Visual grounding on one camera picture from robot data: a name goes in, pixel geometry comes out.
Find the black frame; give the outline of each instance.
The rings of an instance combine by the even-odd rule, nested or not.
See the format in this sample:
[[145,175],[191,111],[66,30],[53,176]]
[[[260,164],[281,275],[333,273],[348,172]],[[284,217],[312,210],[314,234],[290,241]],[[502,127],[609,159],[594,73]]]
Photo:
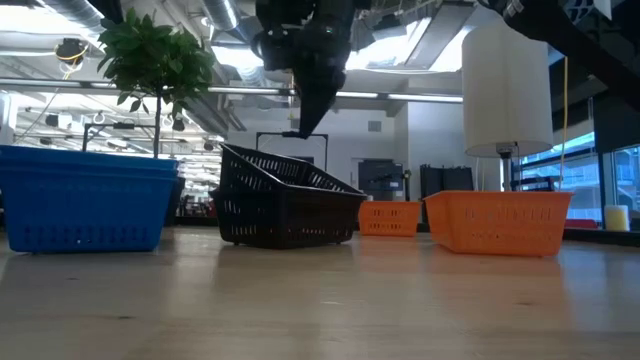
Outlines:
[[[594,154],[596,155],[597,159],[598,159],[598,178],[599,178],[599,184],[600,184],[600,211],[602,213],[602,217],[604,219],[604,207],[606,205],[606,198],[605,198],[605,192],[606,192],[606,186],[605,184],[605,173],[606,173],[606,169],[604,166],[604,161],[603,161],[603,154],[599,153],[596,148],[594,146],[587,148],[587,149],[581,149],[581,150],[577,150],[574,152],[570,152],[568,154],[564,155],[564,161],[570,161],[570,160],[576,160],[579,158],[583,158],[583,157],[587,157],[590,154]],[[545,165],[553,165],[557,162],[559,162],[562,159],[562,155],[558,155],[558,156],[554,156],[554,157],[550,157],[547,159],[542,159],[542,160],[538,160],[538,161],[533,161],[524,165],[516,165],[513,163],[513,160],[511,162],[511,179],[515,179],[516,178],[516,174],[518,174],[520,171],[522,170],[526,170],[526,169],[530,169],[530,168],[535,168],[535,167],[540,167],[540,166],[545,166]],[[518,180],[513,180],[511,181],[511,190],[515,191],[516,188],[520,185]]]
[[[292,136],[289,136],[289,134],[290,132],[286,132],[286,131],[285,132],[269,132],[269,131],[257,132],[256,133],[256,150],[260,150],[258,149],[258,142],[260,140],[260,137],[262,137],[262,135],[280,135],[283,138],[292,137]],[[327,161],[329,159],[329,156],[328,156],[329,155],[329,135],[328,134],[311,134],[309,136],[310,137],[318,136],[318,137],[324,138],[324,171],[327,171]]]

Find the desk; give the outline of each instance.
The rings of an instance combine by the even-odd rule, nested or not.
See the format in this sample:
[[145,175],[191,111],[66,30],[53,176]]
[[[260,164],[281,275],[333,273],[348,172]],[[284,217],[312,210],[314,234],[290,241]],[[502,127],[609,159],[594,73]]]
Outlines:
[[274,251],[179,228],[156,253],[0,250],[0,359],[636,360],[639,274],[635,248],[466,256],[428,234]]

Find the black basket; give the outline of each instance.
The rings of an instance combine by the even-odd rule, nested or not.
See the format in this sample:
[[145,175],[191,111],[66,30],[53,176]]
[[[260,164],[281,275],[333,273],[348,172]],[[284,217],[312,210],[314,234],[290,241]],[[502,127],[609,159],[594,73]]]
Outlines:
[[351,239],[366,195],[306,161],[222,145],[222,239],[295,248]]

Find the orange basket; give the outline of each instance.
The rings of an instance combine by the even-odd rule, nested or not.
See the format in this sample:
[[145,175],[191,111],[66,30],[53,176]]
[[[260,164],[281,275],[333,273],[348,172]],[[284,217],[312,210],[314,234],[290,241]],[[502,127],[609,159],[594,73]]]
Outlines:
[[419,202],[365,201],[360,206],[360,234],[415,236],[420,218]]
[[451,251],[551,256],[562,244],[571,195],[443,191],[424,200],[433,241]]

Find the plant stem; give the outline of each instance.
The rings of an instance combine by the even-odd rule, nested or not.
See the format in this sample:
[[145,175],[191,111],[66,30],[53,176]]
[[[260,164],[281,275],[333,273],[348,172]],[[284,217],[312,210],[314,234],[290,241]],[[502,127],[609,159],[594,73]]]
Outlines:
[[158,158],[160,151],[160,110],[162,107],[162,88],[156,94],[156,128],[153,134],[153,158]]

